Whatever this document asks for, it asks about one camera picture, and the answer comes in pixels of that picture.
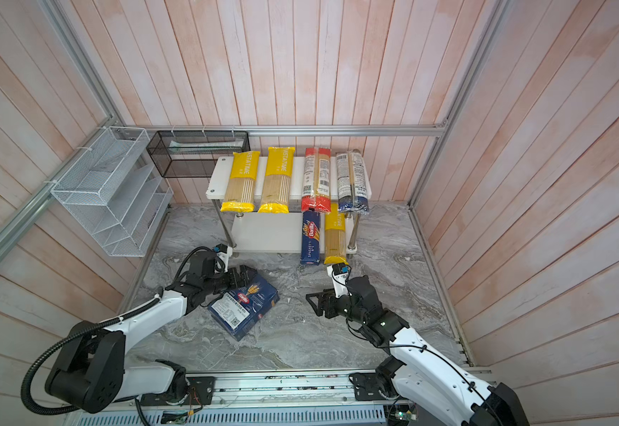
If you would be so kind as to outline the wide blue Barilla pasta box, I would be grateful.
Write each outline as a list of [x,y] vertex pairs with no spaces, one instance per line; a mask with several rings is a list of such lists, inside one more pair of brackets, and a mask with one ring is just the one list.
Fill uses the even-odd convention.
[[225,292],[207,310],[223,329],[241,341],[278,301],[277,289],[257,274],[249,285]]

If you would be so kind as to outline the narrow blue Barilla spaghetti box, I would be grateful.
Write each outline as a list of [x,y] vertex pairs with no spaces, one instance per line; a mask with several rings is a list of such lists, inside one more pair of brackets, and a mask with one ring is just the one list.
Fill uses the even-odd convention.
[[302,213],[302,250],[300,251],[301,264],[320,263],[320,225],[321,216],[315,211]]

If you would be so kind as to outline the yellow Pastatime spaghetti pack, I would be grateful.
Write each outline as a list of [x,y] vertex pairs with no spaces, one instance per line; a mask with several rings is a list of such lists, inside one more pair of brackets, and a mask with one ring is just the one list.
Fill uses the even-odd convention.
[[325,215],[325,264],[346,264],[347,244],[345,215],[339,212],[339,204],[332,202]]
[[258,174],[260,153],[248,151],[233,155],[227,190],[222,202],[222,212],[249,213],[255,210],[254,190]]
[[268,149],[259,213],[289,212],[294,155],[294,147]]

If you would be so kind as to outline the red clear spaghetti pack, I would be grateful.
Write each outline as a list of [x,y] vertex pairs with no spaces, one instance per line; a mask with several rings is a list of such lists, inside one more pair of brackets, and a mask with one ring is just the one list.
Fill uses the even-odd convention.
[[308,147],[302,181],[302,211],[331,212],[331,151]]

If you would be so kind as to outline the blue clear spaghetti pack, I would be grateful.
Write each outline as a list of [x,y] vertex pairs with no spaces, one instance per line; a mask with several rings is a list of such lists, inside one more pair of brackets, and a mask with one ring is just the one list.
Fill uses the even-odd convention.
[[368,214],[370,207],[362,154],[358,151],[338,154],[336,165],[339,212]]

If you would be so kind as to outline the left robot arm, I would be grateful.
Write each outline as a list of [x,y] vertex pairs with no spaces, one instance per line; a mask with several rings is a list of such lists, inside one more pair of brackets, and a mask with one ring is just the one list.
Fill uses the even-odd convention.
[[[77,410],[96,414],[115,402],[149,394],[169,405],[183,404],[191,388],[184,367],[167,360],[128,367],[126,354],[158,329],[203,306],[208,296],[253,282],[256,269],[228,262],[222,246],[194,248],[173,281],[150,301],[106,321],[78,323],[30,366],[20,390],[23,405],[36,415],[63,415]],[[56,360],[45,391],[64,402],[60,408],[42,406],[32,396],[32,382],[51,356]]]

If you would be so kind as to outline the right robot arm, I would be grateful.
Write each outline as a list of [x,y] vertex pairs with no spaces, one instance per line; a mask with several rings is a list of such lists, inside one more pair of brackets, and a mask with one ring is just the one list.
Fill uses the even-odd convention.
[[369,277],[341,273],[333,287],[305,296],[316,316],[355,322],[355,333],[385,351],[375,370],[380,391],[406,399],[445,425],[527,425],[516,392],[474,376],[431,346],[410,324],[380,302]]

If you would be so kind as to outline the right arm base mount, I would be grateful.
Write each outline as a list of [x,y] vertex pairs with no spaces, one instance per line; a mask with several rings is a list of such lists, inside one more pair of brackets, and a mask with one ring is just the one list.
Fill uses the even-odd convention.
[[353,386],[354,397],[357,401],[385,401],[403,399],[396,390],[394,376],[375,371],[371,373],[356,372],[348,376]]

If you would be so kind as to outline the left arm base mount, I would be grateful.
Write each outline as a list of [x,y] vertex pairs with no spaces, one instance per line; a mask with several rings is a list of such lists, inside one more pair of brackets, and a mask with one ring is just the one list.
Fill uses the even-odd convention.
[[185,376],[166,392],[142,395],[140,403],[143,406],[209,406],[214,391],[214,376]]

